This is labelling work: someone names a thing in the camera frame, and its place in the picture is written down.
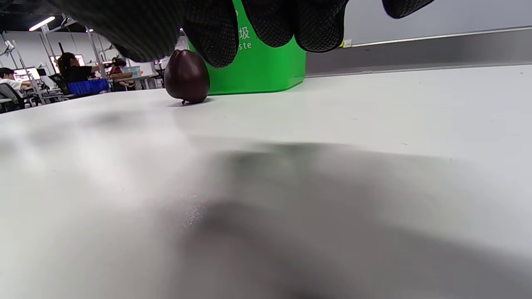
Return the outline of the person's right hand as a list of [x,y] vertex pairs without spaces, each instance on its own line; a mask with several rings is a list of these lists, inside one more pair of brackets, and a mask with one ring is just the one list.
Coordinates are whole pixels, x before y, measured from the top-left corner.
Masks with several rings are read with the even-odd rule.
[[[239,49],[232,0],[44,0],[105,37],[125,57],[150,62],[169,56],[184,30],[209,65],[224,68]],[[281,47],[295,39],[304,51],[323,53],[344,38],[346,0],[243,0],[259,40]]]

